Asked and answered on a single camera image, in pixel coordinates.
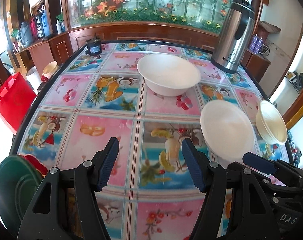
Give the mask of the red gold-rimmed glass plate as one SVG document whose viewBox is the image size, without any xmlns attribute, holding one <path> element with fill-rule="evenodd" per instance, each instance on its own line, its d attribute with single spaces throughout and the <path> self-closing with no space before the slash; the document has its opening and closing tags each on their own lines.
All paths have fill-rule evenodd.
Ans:
<svg viewBox="0 0 303 240">
<path fill-rule="evenodd" d="M 48 173 L 48 168 L 45 167 L 43 163 L 41 163 L 34 155 L 32 154 L 26 154 L 22 155 L 20 154 L 20 157 L 26 159 L 40 174 L 41 176 L 45 177 Z"/>
</svg>

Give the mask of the dark green plastic bowl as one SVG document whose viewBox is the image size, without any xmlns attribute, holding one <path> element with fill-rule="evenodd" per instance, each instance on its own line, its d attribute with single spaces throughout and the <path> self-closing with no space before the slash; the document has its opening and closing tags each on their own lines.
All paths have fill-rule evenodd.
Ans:
<svg viewBox="0 0 303 240">
<path fill-rule="evenodd" d="M 0 163 L 0 217 L 14 237 L 41 181 L 40 172 L 19 155 Z"/>
</svg>

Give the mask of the large white bowl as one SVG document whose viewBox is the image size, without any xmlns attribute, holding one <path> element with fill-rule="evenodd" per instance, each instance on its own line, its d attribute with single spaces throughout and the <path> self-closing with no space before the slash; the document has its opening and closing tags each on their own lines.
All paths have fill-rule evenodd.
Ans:
<svg viewBox="0 0 303 240">
<path fill-rule="evenodd" d="M 137 64 L 139 74 L 156 94 L 174 97 L 201 81 L 199 69 L 191 62 L 169 54 L 150 54 Z"/>
</svg>

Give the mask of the cream ribbed paper bowl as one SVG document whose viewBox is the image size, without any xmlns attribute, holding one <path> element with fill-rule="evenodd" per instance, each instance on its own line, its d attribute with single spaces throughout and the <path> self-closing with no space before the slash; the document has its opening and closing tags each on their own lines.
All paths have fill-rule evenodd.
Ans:
<svg viewBox="0 0 303 240">
<path fill-rule="evenodd" d="M 258 105 L 256 127 L 262 139 L 270 145 L 284 145 L 288 139 L 286 124 L 276 107 L 263 100 Z"/>
</svg>

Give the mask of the colourful fruit pattern tablecloth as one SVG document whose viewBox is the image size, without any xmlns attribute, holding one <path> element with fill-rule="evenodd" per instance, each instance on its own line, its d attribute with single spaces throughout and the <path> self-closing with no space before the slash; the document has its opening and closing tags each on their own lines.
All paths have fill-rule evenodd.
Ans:
<svg viewBox="0 0 303 240">
<path fill-rule="evenodd" d="M 13 151 L 32 154 L 48 168 L 76 168 L 107 145 L 119 152 L 107 185 L 96 193 L 110 239 L 187 239 L 204 201 L 190 176 L 181 144 L 189 138 L 209 160 L 200 128 L 201 107 L 228 101 L 254 120 L 266 94 L 245 69 L 224 74 L 204 52 L 176 48 L 195 64 L 201 82 L 166 97 L 137 71 L 150 54 L 169 45 L 110 43 L 100 59 L 79 49 L 44 86 L 24 117 Z"/>
</svg>

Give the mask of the purple bottles on shelf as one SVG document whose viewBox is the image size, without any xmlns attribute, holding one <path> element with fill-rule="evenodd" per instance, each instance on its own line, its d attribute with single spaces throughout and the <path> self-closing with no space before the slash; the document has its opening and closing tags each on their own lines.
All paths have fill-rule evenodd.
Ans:
<svg viewBox="0 0 303 240">
<path fill-rule="evenodd" d="M 248 48 L 253 53 L 258 54 L 262 44 L 263 44 L 263 39 L 259 37 L 257 34 L 255 34 L 253 35 Z"/>
</svg>

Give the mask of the cream plastic stool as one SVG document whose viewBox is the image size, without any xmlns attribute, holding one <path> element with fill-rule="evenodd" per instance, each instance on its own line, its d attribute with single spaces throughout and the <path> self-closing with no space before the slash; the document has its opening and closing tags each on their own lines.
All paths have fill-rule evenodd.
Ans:
<svg viewBox="0 0 303 240">
<path fill-rule="evenodd" d="M 59 69 L 58 63 L 56 61 L 50 62 L 45 66 L 43 69 L 42 75 L 46 77 L 47 79 L 50 79 L 56 71 Z"/>
</svg>

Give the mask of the stainless steel thermos jug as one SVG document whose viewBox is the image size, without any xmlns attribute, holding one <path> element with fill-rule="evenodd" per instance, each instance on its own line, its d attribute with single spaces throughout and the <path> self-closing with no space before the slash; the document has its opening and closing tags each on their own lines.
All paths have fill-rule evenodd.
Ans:
<svg viewBox="0 0 303 240">
<path fill-rule="evenodd" d="M 247 0 L 233 0 L 223 22 L 211 63 L 234 74 L 241 63 L 254 29 L 254 8 Z"/>
</svg>

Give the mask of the wooden cabinet under tank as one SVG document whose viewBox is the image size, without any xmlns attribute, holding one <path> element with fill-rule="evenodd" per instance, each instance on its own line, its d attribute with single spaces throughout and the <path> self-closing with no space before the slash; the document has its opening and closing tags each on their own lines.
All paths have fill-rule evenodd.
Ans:
<svg viewBox="0 0 303 240">
<path fill-rule="evenodd" d="M 111 22 L 77 27 L 49 40 L 55 60 L 65 63 L 87 40 L 162 41 L 212 51 L 218 35 L 185 25 L 161 22 Z"/>
</svg>

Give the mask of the small black jar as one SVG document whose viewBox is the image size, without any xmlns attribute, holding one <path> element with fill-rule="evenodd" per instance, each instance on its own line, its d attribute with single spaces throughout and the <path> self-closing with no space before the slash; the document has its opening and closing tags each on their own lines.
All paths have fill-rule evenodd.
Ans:
<svg viewBox="0 0 303 240">
<path fill-rule="evenodd" d="M 90 40 L 86 40 L 87 50 L 85 53 L 90 56 L 98 56 L 102 53 L 102 41 L 97 35 Z"/>
</svg>

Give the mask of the wooden side shelf unit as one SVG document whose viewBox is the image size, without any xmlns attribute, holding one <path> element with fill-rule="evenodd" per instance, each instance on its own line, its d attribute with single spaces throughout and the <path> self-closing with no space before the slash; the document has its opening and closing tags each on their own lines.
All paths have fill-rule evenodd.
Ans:
<svg viewBox="0 0 303 240">
<path fill-rule="evenodd" d="M 36 67 L 41 73 L 48 63 L 62 65 L 72 56 L 67 0 L 0 0 L 0 16 L 15 72 Z"/>
</svg>

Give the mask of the grey kettle on shelf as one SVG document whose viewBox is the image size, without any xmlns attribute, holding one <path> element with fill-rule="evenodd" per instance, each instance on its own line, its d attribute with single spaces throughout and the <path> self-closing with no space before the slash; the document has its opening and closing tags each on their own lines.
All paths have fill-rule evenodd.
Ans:
<svg viewBox="0 0 303 240">
<path fill-rule="evenodd" d="M 22 22 L 19 29 L 19 41 L 24 47 L 28 47 L 33 43 L 33 35 L 28 22 Z"/>
</svg>

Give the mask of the glass fish tank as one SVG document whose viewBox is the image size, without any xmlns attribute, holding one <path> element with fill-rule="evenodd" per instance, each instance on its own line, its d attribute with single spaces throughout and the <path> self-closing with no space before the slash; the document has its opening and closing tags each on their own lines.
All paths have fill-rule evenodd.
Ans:
<svg viewBox="0 0 303 240">
<path fill-rule="evenodd" d="M 67 0 L 70 25 L 148 21 L 220 33 L 233 0 Z"/>
</svg>

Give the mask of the blue water bottle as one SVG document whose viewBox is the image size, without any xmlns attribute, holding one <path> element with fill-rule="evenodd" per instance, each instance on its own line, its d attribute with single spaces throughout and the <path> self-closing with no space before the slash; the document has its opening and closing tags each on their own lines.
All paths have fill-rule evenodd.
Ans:
<svg viewBox="0 0 303 240">
<path fill-rule="evenodd" d="M 46 36 L 48 36 L 48 35 L 51 34 L 51 31 L 50 31 L 50 28 L 49 28 L 48 19 L 47 19 L 47 12 L 46 12 L 46 10 L 42 11 L 41 21 L 42 21 L 42 27 L 43 27 L 44 37 L 46 37 Z"/>
</svg>

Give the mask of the white spray bottle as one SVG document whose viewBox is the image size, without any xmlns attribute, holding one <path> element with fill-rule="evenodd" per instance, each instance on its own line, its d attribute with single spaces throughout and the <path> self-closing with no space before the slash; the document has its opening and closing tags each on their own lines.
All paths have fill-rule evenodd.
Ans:
<svg viewBox="0 0 303 240">
<path fill-rule="evenodd" d="M 59 20 L 58 18 L 56 19 L 56 28 L 57 28 L 58 34 L 61 34 L 65 31 L 64 23 L 61 20 Z"/>
</svg>

